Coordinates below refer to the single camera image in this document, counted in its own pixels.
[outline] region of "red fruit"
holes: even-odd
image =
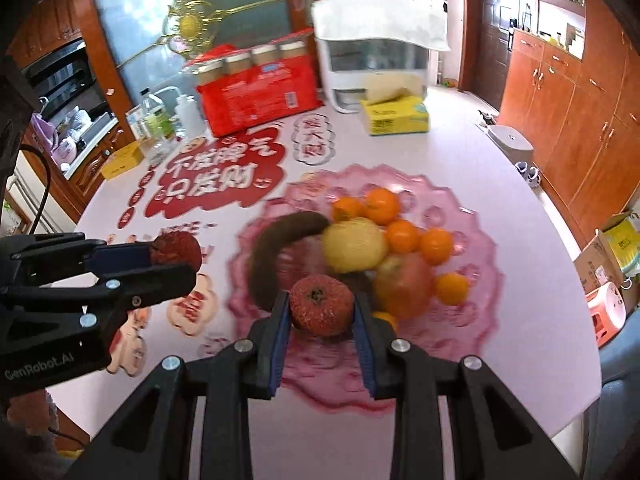
[[[195,236],[187,231],[160,235],[151,243],[153,264],[189,264],[196,272],[202,265],[202,251]]]
[[[353,321],[353,294],[349,287],[324,274],[298,280],[289,293],[296,326],[322,337],[341,334]]]

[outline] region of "white cover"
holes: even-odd
[[[447,52],[447,15],[413,0],[318,0],[311,7],[318,40],[388,38]]]

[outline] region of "black cable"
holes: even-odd
[[[68,435],[66,433],[62,433],[62,431],[54,430],[53,428],[49,428],[49,431],[54,435],[61,436],[62,438],[68,438],[69,440],[73,440],[78,446],[84,449],[85,443],[82,440],[78,440],[76,437]]]
[[[31,223],[31,228],[29,229],[29,234],[32,235],[36,231],[36,227],[38,226],[38,222],[40,222],[40,217],[42,216],[42,212],[44,211],[44,205],[47,202],[47,197],[49,196],[49,189],[51,188],[51,170],[49,165],[47,164],[47,159],[44,157],[40,150],[37,150],[33,146],[28,144],[21,144],[20,150],[22,152],[33,153],[33,155],[37,156],[42,165],[44,166],[44,171],[47,174],[47,183],[44,187],[44,195],[42,196],[42,200],[40,201],[40,207],[38,208],[38,212],[36,213],[33,222]]]

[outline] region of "pink plastic tray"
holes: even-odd
[[[460,207],[449,188],[434,187],[425,176],[407,176],[389,166],[370,170],[353,164],[337,173],[318,171],[288,184],[283,197],[263,203],[258,218],[239,232],[240,251],[230,261],[229,308],[238,322],[238,337],[245,337],[252,322],[267,315],[253,304],[247,288],[248,261],[258,234],[279,216],[299,210],[330,217],[331,204],[341,196],[363,197],[377,186],[400,196],[403,218],[423,228],[440,226],[453,232],[454,256],[436,267],[436,273],[456,270],[472,283],[464,304],[445,306],[433,299],[426,314],[400,322],[398,336],[443,359],[458,361],[481,354],[482,343],[497,327],[495,305],[502,274],[494,263],[495,243],[480,230],[478,215]],[[319,240],[306,238],[288,247],[280,254],[278,270],[285,290],[309,273],[325,272]],[[282,382],[329,410],[383,412],[392,406],[369,397],[352,340],[327,341],[292,330]]]

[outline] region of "yellow tissue box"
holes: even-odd
[[[362,100],[365,126],[372,136],[428,132],[429,113],[423,101],[418,96],[401,97],[373,105]]]
[[[114,176],[118,176],[125,171],[132,170],[145,158],[140,150],[140,142],[132,142],[127,144],[115,153],[112,153],[107,161],[100,168],[102,176],[109,180]]]

